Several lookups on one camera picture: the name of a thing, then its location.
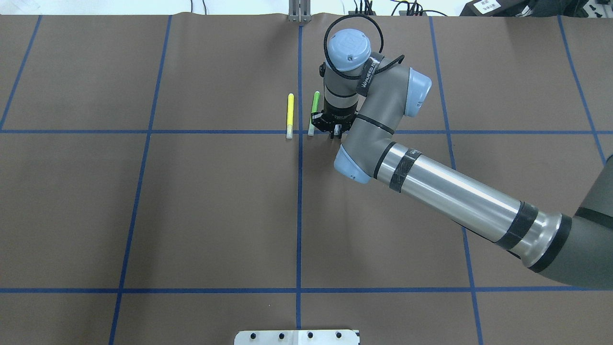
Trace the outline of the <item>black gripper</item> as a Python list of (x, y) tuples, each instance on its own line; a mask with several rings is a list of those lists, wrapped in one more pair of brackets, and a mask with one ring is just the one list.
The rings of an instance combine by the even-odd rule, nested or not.
[(313, 124), (315, 128), (321, 132), (329, 133), (329, 140), (334, 139), (336, 134), (337, 139), (341, 139), (344, 132), (350, 131), (355, 121), (355, 109), (343, 111), (340, 114), (320, 111), (318, 114), (313, 114)]

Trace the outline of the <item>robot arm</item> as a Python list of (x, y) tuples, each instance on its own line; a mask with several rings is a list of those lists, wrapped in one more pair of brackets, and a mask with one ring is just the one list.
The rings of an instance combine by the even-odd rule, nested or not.
[(418, 199), (547, 279), (612, 288), (611, 158), (574, 216), (544, 212), (392, 139), (401, 118), (422, 107), (429, 77), (374, 52), (357, 29), (328, 29), (323, 50), (324, 107), (312, 123), (332, 135), (348, 131), (334, 161), (339, 173)]

